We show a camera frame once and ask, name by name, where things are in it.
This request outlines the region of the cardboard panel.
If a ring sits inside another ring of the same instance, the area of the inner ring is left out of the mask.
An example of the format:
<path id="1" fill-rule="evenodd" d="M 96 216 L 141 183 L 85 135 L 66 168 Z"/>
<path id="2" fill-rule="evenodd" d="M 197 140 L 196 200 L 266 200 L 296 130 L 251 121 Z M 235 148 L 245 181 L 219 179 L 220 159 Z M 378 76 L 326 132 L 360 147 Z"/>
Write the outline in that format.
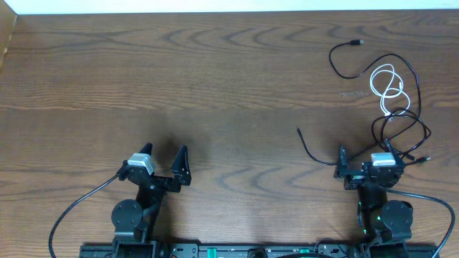
<path id="1" fill-rule="evenodd" d="M 17 14 L 12 10 L 12 8 L 5 2 L 1 0 L 1 13 L 0 13 L 0 37 L 1 37 L 1 46 L 0 46 L 0 66 L 3 66 L 6 53 L 8 51 L 8 46 L 12 38 L 13 31 L 16 26 Z"/>

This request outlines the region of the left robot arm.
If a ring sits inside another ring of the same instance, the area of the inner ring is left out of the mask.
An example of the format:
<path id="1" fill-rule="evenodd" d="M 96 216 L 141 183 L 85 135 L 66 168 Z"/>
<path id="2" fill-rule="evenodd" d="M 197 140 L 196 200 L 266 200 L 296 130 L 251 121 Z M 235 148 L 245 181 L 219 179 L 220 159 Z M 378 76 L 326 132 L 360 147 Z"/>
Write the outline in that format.
<path id="1" fill-rule="evenodd" d="M 112 211 L 111 220 L 115 227 L 112 241 L 112 257 L 169 257 L 166 243 L 152 240 L 154 229 L 164 197 L 168 192 L 178 193 L 182 186 L 191 184 L 188 149 L 180 147 L 170 167 L 172 177 L 157 176 L 151 157 L 153 145 L 147 143 L 134 153 L 117 172 L 121 181 L 128 180 L 138 186 L 134 199 L 119 202 Z"/>

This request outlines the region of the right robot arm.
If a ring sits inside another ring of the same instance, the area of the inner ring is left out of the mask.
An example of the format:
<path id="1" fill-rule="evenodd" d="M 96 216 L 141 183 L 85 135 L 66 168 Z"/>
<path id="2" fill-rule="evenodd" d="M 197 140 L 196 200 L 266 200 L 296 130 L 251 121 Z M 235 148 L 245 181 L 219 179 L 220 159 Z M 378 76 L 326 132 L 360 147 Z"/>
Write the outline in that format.
<path id="1" fill-rule="evenodd" d="M 388 140 L 385 145 L 385 152 L 371 154 L 371 160 L 356 169 L 349 168 L 346 150 L 339 146 L 333 177 L 342 179 L 346 190 L 357 191 L 357 220 L 365 235 L 361 243 L 349 249 L 350 257 L 408 256 L 404 242 L 412 237 L 412 205 L 387 198 L 406 165 Z"/>

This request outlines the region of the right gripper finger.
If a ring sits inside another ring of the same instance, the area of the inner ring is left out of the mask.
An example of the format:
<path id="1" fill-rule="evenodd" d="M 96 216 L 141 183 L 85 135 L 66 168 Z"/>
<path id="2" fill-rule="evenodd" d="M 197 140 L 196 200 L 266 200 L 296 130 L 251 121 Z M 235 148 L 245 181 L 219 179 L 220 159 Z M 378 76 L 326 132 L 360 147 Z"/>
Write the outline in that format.
<path id="1" fill-rule="evenodd" d="M 339 145 L 339 153 L 333 174 L 334 178 L 344 178 L 348 174 L 348 163 L 346 150 L 342 144 Z"/>
<path id="2" fill-rule="evenodd" d="M 404 165 L 404 161 L 400 158 L 398 152 L 393 148 L 388 138 L 384 139 L 384 149 L 387 153 L 392 155 L 396 165 Z"/>

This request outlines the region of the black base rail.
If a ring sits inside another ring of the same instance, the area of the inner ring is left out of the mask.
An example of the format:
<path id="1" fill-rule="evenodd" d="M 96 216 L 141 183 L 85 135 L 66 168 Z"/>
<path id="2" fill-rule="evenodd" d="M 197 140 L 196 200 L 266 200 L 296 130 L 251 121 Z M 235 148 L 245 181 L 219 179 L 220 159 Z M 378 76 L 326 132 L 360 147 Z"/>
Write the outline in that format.
<path id="1" fill-rule="evenodd" d="M 207 258 L 207 249 L 216 248 L 218 258 L 225 257 L 360 257 L 358 249 L 345 244 L 322 242 L 297 246 L 205 245 L 205 244 L 110 244 L 82 245 L 79 258 L 88 257 L 176 257 Z"/>

